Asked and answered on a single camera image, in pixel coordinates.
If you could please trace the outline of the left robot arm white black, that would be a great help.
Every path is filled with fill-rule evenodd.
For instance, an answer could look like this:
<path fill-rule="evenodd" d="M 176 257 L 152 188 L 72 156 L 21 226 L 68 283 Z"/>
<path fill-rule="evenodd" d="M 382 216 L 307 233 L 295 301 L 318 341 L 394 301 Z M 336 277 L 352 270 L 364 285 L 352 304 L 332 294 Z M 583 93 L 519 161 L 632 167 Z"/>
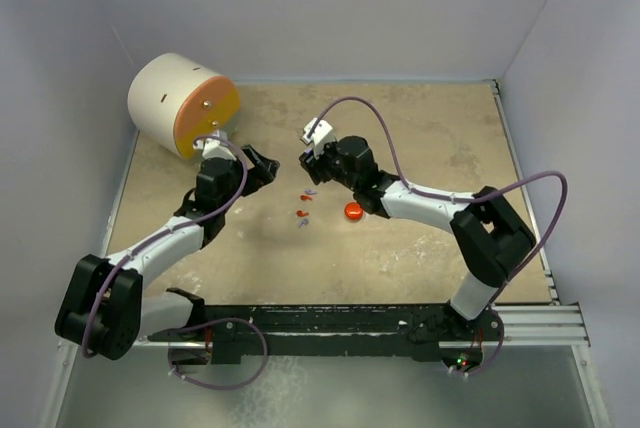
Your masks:
<path fill-rule="evenodd" d="M 87 357 L 117 360 L 139 337 L 173 330 L 184 340 L 202 335 L 204 303 L 180 289 L 145 300 L 145 289 L 182 259 L 211 243 L 225 225 L 229 208 L 272 183 L 278 161 L 252 146 L 205 156 L 195 186 L 158 230 L 106 257 L 81 258 L 57 314 L 54 331 L 77 344 Z"/>

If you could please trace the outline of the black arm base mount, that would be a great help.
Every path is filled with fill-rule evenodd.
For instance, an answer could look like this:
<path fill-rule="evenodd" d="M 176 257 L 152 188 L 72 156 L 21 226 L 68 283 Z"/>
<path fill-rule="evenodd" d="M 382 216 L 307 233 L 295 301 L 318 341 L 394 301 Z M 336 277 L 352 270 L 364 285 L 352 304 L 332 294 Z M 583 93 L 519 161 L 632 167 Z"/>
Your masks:
<path fill-rule="evenodd" d="M 487 342 L 504 339 L 498 313 L 467 321 L 446 303 L 194 306 L 185 326 L 157 328 L 153 342 L 173 349 L 198 343 L 213 364 L 245 356 L 400 357 L 416 362 L 479 365 Z"/>

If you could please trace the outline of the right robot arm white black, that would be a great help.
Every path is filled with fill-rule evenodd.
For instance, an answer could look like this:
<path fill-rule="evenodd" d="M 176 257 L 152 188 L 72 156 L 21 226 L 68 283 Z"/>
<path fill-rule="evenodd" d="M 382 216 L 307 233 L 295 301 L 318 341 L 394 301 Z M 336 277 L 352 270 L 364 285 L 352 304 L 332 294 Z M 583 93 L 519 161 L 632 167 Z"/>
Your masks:
<path fill-rule="evenodd" d="M 449 300 L 446 331 L 467 339 L 480 327 L 479 315 L 533 250 L 533 232 L 504 196 L 477 200 L 476 194 L 420 196 L 396 174 L 378 167 L 367 141 L 360 136 L 340 140 L 302 137 L 306 149 L 299 161 L 314 184 L 334 181 L 352 192 L 364 212 L 385 219 L 403 219 L 453 235 L 468 273 Z"/>

